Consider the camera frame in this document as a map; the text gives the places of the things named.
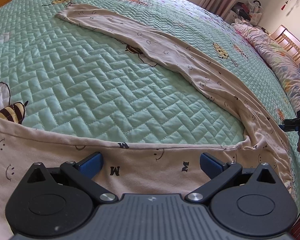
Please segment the beige smiley print baby garment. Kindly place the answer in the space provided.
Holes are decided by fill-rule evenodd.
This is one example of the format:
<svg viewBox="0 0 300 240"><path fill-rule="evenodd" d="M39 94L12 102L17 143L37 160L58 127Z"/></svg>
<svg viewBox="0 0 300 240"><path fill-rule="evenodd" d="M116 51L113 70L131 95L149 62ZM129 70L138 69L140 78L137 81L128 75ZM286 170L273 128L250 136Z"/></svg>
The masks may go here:
<svg viewBox="0 0 300 240"><path fill-rule="evenodd" d="M182 76L55 18L62 7L13 2L0 9L0 82L10 89L5 102L28 102L24 126L107 141L243 140L243 125Z"/></svg>

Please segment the green quilted bee bedspread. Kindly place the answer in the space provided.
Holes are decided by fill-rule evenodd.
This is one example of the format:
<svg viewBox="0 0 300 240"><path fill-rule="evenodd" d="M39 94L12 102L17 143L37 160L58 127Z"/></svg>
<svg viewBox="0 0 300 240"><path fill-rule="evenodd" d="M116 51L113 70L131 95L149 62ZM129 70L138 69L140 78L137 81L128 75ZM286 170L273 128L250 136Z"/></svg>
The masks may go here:
<svg viewBox="0 0 300 240"><path fill-rule="evenodd" d="M209 181L203 152L270 164L300 209L296 116L237 27L185 0L13 0L0 8L0 231L35 162L94 152L117 194L181 194Z"/></svg>

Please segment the wooden headboard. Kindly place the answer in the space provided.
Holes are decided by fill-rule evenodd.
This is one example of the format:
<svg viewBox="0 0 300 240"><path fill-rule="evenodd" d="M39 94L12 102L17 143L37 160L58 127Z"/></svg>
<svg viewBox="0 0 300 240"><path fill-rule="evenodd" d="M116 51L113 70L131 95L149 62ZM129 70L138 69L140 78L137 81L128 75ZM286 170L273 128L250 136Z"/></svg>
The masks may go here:
<svg viewBox="0 0 300 240"><path fill-rule="evenodd" d="M284 25L280 25L271 35L297 65L300 64L300 40L296 38Z"/></svg>

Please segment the cluttered nightstand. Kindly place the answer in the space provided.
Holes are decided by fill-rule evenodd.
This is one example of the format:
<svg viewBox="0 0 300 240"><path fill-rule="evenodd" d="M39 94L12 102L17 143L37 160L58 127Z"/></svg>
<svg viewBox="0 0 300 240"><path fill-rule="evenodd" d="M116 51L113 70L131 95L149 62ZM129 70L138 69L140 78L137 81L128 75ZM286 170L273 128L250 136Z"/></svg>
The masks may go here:
<svg viewBox="0 0 300 240"><path fill-rule="evenodd" d="M258 25L263 15L263 8L259 0L248 1L247 4L237 2L225 17L228 24L247 22L251 25Z"/></svg>

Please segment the floral folded duvet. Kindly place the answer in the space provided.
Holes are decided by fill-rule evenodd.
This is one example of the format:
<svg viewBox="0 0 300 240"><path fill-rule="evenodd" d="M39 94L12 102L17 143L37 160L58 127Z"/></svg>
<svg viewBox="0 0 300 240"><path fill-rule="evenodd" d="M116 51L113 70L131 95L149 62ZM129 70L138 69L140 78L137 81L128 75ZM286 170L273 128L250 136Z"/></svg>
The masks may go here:
<svg viewBox="0 0 300 240"><path fill-rule="evenodd" d="M300 110L300 64L269 35L247 24L232 25L275 73L295 112Z"/></svg>

